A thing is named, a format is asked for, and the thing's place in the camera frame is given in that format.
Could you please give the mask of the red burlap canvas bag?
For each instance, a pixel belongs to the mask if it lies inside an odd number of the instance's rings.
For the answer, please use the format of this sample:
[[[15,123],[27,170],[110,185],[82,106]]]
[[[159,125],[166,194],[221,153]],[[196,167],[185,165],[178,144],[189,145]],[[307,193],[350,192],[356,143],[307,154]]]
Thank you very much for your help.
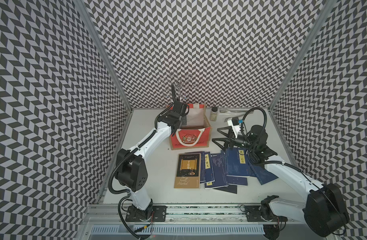
[[[207,148],[211,125],[206,117],[206,105],[189,104],[189,112],[182,118],[182,125],[174,136],[170,136],[172,150]]]

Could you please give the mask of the brown black scroll book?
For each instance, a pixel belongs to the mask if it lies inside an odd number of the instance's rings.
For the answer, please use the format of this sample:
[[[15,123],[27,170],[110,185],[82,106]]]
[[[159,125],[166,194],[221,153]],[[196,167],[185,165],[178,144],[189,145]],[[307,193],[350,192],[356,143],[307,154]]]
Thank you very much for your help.
[[[199,189],[200,162],[200,153],[179,154],[175,189]]]

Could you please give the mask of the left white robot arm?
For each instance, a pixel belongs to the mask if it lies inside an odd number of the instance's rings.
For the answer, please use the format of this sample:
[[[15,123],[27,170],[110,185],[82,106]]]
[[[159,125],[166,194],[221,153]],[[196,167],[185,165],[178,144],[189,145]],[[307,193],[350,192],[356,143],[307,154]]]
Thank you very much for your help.
[[[144,189],[148,179],[146,160],[166,138],[176,133],[182,118],[188,112],[187,104],[173,101],[157,115],[154,128],[146,137],[130,149],[121,149],[117,153],[116,165],[108,181],[108,190],[113,195],[126,193],[132,200],[134,213],[142,220],[148,220],[153,209],[153,201]]]

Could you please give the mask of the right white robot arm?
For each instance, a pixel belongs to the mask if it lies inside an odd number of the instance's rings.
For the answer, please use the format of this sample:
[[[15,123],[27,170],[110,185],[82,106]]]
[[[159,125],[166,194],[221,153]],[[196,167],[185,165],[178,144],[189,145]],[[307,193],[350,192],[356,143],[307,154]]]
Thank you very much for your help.
[[[320,237],[336,235],[337,230],[345,229],[350,218],[340,189],[335,184],[324,184],[304,174],[273,151],[267,145],[266,125],[265,110],[255,107],[245,112],[242,118],[229,119],[226,127],[217,129],[222,137],[212,139],[224,152],[242,150],[241,155],[256,177],[259,172],[266,171],[302,197],[302,201],[294,201],[278,195],[267,196],[257,210],[260,218],[265,222],[296,220]]]

